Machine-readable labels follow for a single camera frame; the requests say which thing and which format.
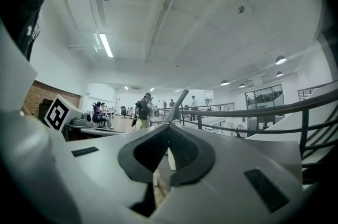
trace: backpack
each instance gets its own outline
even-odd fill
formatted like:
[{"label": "backpack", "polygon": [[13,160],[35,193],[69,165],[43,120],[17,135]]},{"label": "backpack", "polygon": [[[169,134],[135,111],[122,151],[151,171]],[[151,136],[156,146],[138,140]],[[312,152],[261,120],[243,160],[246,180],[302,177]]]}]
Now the backpack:
[{"label": "backpack", "polygon": [[141,112],[141,103],[140,101],[137,101],[137,103],[135,103],[135,114],[139,114]]}]

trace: seated person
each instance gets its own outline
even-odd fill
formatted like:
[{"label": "seated person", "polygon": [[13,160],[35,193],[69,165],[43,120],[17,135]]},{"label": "seated person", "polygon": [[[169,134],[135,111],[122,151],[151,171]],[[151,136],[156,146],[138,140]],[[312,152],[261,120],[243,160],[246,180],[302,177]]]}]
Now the seated person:
[{"label": "seated person", "polygon": [[94,120],[100,120],[102,122],[105,120],[107,122],[108,128],[112,128],[110,119],[101,115],[100,107],[101,102],[97,102],[95,106]]}]

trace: wooden floor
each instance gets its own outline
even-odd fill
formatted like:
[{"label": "wooden floor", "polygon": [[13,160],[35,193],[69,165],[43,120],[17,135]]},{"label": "wooden floor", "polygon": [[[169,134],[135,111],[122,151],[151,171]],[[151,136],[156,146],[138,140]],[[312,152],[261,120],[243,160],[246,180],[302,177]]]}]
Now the wooden floor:
[{"label": "wooden floor", "polygon": [[122,118],[120,115],[116,115],[115,118],[111,120],[114,131],[129,133],[132,131],[139,130],[141,126],[141,121],[137,120],[136,126],[132,127],[132,121],[129,117]]}]

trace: fluorescent light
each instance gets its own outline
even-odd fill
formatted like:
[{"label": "fluorescent light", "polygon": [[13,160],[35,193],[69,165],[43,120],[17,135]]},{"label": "fluorescent light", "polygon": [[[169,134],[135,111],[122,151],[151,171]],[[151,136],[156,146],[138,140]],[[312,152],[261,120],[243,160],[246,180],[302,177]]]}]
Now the fluorescent light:
[{"label": "fluorescent light", "polygon": [[104,44],[104,47],[106,49],[108,57],[112,58],[113,55],[112,55],[112,52],[110,50],[106,35],[104,33],[100,33],[100,38],[102,40],[102,43]]},{"label": "fluorescent light", "polygon": [[284,56],[278,56],[277,59],[276,59],[276,64],[282,64],[283,62],[286,61],[286,58]]},{"label": "fluorescent light", "polygon": [[230,82],[227,80],[222,81],[221,86],[229,85]]}]

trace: standing person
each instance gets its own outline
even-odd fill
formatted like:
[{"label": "standing person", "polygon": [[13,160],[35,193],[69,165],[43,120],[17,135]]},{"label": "standing person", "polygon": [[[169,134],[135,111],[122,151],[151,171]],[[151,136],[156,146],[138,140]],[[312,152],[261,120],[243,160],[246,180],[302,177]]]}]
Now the standing person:
[{"label": "standing person", "polygon": [[[197,100],[195,99],[195,95],[193,95],[191,98],[192,98],[191,110],[197,110]],[[195,120],[195,115],[191,115],[190,120]]]},{"label": "standing person", "polygon": [[151,97],[148,103],[148,108],[150,109],[149,117],[156,116],[155,113],[158,111],[158,108],[154,106],[153,104],[153,98]]},{"label": "standing person", "polygon": [[174,104],[175,104],[174,99],[170,99],[170,103],[169,103],[170,108],[172,108]]},{"label": "standing person", "polygon": [[101,121],[105,120],[107,122],[108,128],[111,129],[112,128],[111,121],[108,117],[101,115],[100,107],[101,107],[101,102],[98,101],[95,105],[94,120],[101,120]]},{"label": "standing person", "polygon": [[152,95],[149,92],[147,92],[139,102],[139,119],[141,121],[141,127],[139,129],[149,127],[148,115],[151,112],[151,110],[148,108],[147,101],[150,101],[151,98]]}]

